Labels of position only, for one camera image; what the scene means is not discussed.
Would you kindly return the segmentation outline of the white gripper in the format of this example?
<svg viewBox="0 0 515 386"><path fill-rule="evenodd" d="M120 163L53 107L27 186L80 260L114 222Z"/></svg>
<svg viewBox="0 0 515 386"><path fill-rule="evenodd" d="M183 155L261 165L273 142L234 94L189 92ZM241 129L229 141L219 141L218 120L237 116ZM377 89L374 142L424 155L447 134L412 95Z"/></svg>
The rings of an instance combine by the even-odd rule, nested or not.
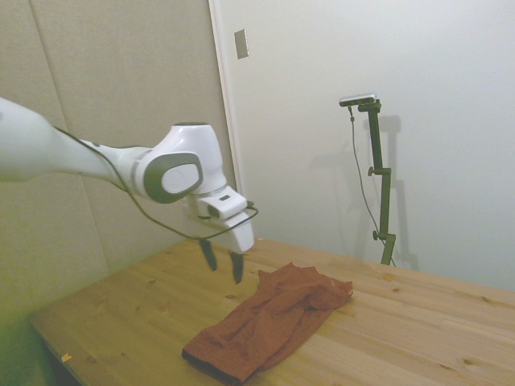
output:
<svg viewBox="0 0 515 386"><path fill-rule="evenodd" d="M253 247L253 229L247 212L247 200L235 191L219 191L199 199L201 222L209 236L231 250L233 279L241 283L244 269L244 254ZM199 240L202 253L211 270L217 270L216 256L212 243L204 238Z"/></svg>

